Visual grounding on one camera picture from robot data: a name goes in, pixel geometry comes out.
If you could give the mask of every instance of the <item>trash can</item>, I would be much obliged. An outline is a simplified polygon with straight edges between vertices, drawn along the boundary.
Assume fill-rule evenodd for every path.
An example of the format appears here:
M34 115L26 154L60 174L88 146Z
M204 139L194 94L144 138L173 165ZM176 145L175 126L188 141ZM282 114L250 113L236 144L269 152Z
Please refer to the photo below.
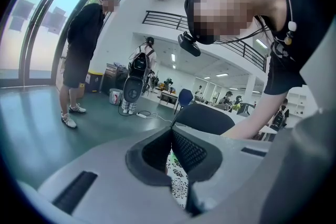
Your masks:
M111 104L119 105L122 100L122 90L119 89L110 89L110 98L109 101Z
M85 79L85 92L98 92L102 73L89 71Z

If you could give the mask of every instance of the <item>desk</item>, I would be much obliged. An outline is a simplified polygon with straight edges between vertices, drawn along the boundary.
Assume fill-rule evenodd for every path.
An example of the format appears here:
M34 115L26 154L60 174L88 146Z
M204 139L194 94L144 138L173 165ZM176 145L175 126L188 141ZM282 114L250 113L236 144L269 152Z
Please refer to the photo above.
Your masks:
M240 116L240 115L237 115L237 114L232 114L231 112L228 112L228 111L225 111L225 110L222 110L222 109L218 109L218 108L215 108L214 106L212 105L208 105L208 104L204 104L204 103L200 103L200 102L197 102L197 104L201 104L201 105L206 105L208 106L209 108L212 108L212 109L215 109L215 110L218 110L226 115L228 115L233 121L235 124L237 124L238 122L242 121L243 119L246 119L245 117L243 116ZM272 128L270 127L267 127L267 126L264 126L261 128L260 132L262 133L268 133L268 134L276 134L277 131L273 130Z
M160 96L159 104L161 103L161 100L162 100L162 97L163 97L163 96L167 96L167 97L169 97L169 98L176 99L176 102L177 102L177 100L178 100L178 98L179 98L179 96L178 96L177 94L175 94L175 93L170 93L170 92L168 92L168 91L162 91L162 92L161 92L161 96Z

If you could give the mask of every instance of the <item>ceiling light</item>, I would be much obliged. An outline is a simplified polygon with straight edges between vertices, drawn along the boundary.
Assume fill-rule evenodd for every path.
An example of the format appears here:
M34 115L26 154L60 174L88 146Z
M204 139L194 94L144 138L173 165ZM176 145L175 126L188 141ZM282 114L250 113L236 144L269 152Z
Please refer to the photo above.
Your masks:
M257 39L256 40L262 47L264 47L265 49L267 49L267 46L260 40L260 39Z

